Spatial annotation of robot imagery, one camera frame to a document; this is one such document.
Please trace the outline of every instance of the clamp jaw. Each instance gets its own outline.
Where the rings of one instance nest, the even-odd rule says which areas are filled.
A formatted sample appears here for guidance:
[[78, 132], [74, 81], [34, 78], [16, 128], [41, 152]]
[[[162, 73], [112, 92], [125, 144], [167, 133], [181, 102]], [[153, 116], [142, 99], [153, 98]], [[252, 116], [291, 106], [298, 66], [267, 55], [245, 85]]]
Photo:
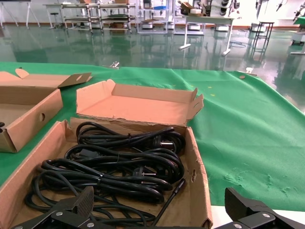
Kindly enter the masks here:
[[280, 216], [259, 200], [242, 197], [233, 188], [226, 188], [225, 211], [233, 222], [217, 229], [305, 229], [305, 225]]
[[47, 213], [12, 229], [115, 229], [89, 219], [93, 210], [93, 187], [86, 187], [77, 197], [62, 199]]

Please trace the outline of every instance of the cardboard box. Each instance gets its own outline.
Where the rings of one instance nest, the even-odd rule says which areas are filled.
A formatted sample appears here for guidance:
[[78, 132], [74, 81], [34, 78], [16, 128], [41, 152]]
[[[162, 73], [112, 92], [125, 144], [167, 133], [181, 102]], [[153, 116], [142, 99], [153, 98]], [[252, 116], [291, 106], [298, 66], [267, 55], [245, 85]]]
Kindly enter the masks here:
[[[57, 122], [32, 150], [23, 163], [0, 189], [0, 229], [6, 229], [32, 219], [41, 213], [28, 208], [23, 200], [30, 190], [35, 167], [43, 160], [63, 157], [76, 145], [77, 126], [91, 117], [106, 128], [120, 134], [138, 134], [173, 126], [184, 135], [185, 149], [181, 161], [187, 181], [184, 190], [171, 202], [158, 226], [212, 226], [208, 180], [198, 147], [190, 127], [185, 125], [203, 107], [203, 96], [193, 92], [116, 84], [112, 80], [99, 82], [77, 90], [77, 112], [87, 119], [72, 118]], [[59, 200], [69, 196], [44, 192]], [[165, 193], [165, 199], [171, 195]], [[147, 204], [119, 198], [119, 202], [157, 215], [162, 205]]]
[[18, 152], [62, 108], [58, 88], [84, 83], [90, 73], [74, 75], [0, 72], [0, 152]]
[[188, 2], [181, 2], [181, 9], [186, 10], [188, 13], [191, 12], [191, 9], [195, 9], [194, 6], [192, 6], [190, 3]]

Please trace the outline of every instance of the green tablecloth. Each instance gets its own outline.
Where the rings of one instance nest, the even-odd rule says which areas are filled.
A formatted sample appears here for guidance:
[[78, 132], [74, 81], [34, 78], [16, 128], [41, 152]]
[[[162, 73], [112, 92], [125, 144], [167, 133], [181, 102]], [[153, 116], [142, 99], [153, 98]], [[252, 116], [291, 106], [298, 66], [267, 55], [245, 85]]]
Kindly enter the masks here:
[[299, 25], [299, 24], [305, 24], [305, 17], [299, 17], [296, 21], [295, 21], [295, 23], [294, 23], [295, 25]]
[[[0, 71], [72, 74], [92, 72], [89, 83], [118, 83], [193, 90], [204, 108], [193, 128], [209, 178], [212, 205], [224, 204], [224, 189], [264, 201], [274, 209], [305, 210], [305, 116], [259, 78], [242, 73], [91, 65], [0, 63]], [[75, 89], [62, 90], [64, 108], [17, 154], [0, 154], [2, 184], [56, 120], [75, 116]]]

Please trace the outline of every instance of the black power cord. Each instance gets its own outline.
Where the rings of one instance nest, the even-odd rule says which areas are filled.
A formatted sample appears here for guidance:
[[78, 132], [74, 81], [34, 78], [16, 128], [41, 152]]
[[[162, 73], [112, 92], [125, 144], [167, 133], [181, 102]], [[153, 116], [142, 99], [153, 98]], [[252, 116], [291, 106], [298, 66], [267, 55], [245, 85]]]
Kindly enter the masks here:
[[[185, 146], [184, 138], [171, 127], [138, 135], [120, 135], [93, 122], [81, 124], [77, 128], [77, 138], [79, 144], [69, 149], [64, 158], [42, 163], [25, 203], [47, 212], [57, 202], [43, 196], [41, 191], [70, 190], [77, 195], [85, 187], [92, 186], [94, 201], [98, 202], [94, 205], [92, 220], [123, 227], [156, 225], [185, 183], [182, 179], [184, 167], [178, 157]], [[165, 146], [171, 146], [171, 150], [162, 148], [161, 143], [167, 143]], [[117, 199], [117, 196], [123, 196], [159, 204], [164, 202], [164, 192], [172, 190], [172, 184], [179, 180], [157, 217], [123, 205]], [[33, 196], [38, 196], [48, 207], [35, 204]], [[125, 217], [114, 217], [110, 208]]]
[[104, 148], [136, 147], [147, 150], [172, 146], [173, 152], [179, 154], [185, 146], [184, 137], [168, 127], [160, 131], [138, 135], [121, 135], [98, 123], [84, 122], [76, 129], [78, 144], [101, 146]]

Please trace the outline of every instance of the glossy floor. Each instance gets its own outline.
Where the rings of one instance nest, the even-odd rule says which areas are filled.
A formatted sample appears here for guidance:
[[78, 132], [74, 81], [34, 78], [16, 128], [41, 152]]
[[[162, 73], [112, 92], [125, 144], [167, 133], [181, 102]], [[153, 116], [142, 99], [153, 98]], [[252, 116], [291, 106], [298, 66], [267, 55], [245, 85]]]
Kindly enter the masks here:
[[254, 34], [235, 30], [231, 52], [224, 32], [207, 29], [204, 36], [190, 36], [191, 47], [178, 50], [182, 35], [132, 35], [87, 31], [49, 30], [48, 27], [7, 26], [0, 30], [0, 61], [51, 62], [109, 66], [245, 71], [253, 68], [265, 82], [305, 112], [305, 56], [289, 55], [302, 47], [291, 46], [291, 31], [273, 31], [267, 47], [264, 40], [252, 45]]

